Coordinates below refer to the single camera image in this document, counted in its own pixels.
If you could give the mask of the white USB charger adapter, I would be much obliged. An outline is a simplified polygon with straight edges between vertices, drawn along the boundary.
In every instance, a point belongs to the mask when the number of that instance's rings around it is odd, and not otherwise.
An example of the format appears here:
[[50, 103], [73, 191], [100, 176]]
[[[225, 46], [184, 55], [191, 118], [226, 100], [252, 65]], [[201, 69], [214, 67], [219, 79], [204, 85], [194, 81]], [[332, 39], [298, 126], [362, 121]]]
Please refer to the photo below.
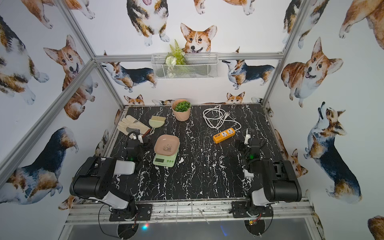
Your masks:
[[250, 173], [248, 170], [243, 169], [243, 172], [244, 172], [244, 177], [245, 177], [246, 179], [253, 179], [253, 178], [254, 178], [254, 174], [253, 174], [253, 173]]

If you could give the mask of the orange power strip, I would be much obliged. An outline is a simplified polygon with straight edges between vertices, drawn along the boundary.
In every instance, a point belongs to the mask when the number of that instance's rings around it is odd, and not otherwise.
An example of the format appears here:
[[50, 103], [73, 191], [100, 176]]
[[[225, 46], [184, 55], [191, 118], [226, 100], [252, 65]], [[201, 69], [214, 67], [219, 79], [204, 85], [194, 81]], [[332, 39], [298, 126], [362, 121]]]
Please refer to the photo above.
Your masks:
[[227, 140], [231, 137], [233, 137], [236, 134], [236, 131], [233, 128], [229, 128], [225, 131], [220, 132], [219, 134], [216, 134], [213, 136], [213, 140], [215, 144], [221, 143], [224, 140]]

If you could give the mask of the green electronic scale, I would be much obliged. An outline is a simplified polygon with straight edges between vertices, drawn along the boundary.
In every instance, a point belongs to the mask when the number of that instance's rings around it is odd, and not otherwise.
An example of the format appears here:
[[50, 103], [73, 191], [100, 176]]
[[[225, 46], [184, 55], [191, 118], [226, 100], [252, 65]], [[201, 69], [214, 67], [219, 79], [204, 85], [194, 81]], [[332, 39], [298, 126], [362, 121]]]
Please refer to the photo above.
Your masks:
[[159, 155], [159, 154], [155, 153], [156, 155], [155, 155], [155, 158], [153, 160], [153, 164], [157, 165], [157, 166], [172, 168], [175, 165], [178, 151], [179, 151], [179, 149], [172, 156], [163, 156], [163, 155]]

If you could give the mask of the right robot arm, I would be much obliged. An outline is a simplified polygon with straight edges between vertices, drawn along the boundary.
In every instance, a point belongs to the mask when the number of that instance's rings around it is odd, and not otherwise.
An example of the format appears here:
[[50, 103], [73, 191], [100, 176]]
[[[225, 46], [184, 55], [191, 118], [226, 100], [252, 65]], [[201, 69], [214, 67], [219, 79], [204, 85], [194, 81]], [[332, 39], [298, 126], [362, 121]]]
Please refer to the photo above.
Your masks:
[[230, 212], [235, 219], [272, 217], [273, 204], [301, 201], [302, 190], [289, 161], [262, 159], [262, 146], [256, 139], [237, 140], [235, 146], [243, 157], [244, 177], [261, 183], [260, 189], [249, 191], [245, 201], [232, 202]]

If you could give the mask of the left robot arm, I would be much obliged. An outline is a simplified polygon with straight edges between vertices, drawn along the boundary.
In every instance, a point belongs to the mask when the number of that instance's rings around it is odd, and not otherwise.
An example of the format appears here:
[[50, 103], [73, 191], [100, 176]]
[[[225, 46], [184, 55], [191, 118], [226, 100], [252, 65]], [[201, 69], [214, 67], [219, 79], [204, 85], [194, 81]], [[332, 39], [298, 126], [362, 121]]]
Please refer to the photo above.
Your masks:
[[132, 194], [113, 186], [113, 180], [137, 174], [144, 153], [151, 146], [149, 137], [130, 132], [122, 158], [89, 157], [75, 174], [70, 186], [71, 195], [107, 205], [111, 222], [149, 221], [153, 205], [137, 205]]

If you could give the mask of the beige work glove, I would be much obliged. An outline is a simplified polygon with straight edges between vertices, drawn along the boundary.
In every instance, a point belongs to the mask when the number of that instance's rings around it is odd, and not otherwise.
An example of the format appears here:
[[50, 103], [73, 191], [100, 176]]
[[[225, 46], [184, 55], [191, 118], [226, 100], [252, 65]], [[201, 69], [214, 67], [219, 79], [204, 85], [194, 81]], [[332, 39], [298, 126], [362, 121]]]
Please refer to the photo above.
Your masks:
[[139, 135], [146, 135], [151, 131], [151, 128], [138, 121], [131, 115], [127, 115], [126, 117], [122, 118], [122, 120], [117, 125], [117, 129], [126, 136], [130, 132], [135, 132]]

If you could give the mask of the pink square bowl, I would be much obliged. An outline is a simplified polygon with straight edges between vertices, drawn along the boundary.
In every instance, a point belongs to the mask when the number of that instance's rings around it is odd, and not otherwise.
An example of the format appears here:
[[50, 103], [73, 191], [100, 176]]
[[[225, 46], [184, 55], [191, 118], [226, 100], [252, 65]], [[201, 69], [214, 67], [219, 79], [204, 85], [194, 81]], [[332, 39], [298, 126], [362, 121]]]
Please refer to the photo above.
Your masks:
[[180, 140], [173, 135], [161, 135], [157, 138], [154, 151], [163, 156], [174, 155], [180, 146]]

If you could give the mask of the green hand brush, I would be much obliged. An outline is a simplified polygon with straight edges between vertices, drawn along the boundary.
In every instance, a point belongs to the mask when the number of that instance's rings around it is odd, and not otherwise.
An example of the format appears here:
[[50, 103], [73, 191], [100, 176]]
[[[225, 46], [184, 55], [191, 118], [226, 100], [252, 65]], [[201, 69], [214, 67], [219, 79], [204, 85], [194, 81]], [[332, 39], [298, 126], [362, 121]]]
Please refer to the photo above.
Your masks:
[[151, 131], [150, 131], [150, 134], [151, 135], [154, 134], [155, 129], [160, 128], [161, 126], [163, 126], [165, 124], [165, 120], [166, 120], [165, 117], [152, 116], [150, 118], [150, 120], [149, 120], [149, 125], [152, 128]]

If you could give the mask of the pink pot with green plant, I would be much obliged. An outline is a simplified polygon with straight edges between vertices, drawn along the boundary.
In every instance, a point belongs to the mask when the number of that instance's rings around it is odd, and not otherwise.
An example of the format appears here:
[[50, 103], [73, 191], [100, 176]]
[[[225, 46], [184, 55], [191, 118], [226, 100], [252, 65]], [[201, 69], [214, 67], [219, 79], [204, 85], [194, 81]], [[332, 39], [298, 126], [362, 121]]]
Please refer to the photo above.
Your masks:
[[185, 122], [191, 115], [191, 103], [185, 99], [179, 99], [172, 104], [173, 114], [176, 120]]

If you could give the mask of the artificial fern with flower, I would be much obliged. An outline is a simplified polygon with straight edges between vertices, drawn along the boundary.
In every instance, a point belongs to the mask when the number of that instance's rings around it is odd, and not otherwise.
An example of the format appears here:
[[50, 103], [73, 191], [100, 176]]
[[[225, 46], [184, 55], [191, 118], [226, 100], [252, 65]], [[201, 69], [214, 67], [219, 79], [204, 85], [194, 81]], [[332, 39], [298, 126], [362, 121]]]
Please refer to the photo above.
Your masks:
[[165, 64], [170, 66], [186, 65], [185, 52], [175, 40], [174, 45], [170, 45], [171, 52], [166, 56]]

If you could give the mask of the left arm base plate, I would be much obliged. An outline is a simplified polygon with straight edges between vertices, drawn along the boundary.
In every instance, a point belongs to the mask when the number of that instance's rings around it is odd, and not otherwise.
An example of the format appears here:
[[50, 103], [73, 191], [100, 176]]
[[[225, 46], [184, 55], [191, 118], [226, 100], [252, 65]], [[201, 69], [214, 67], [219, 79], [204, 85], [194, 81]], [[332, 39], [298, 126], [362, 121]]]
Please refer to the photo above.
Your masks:
[[128, 206], [124, 210], [112, 209], [109, 221], [149, 221], [151, 219], [152, 210], [152, 204], [138, 204], [134, 207]]

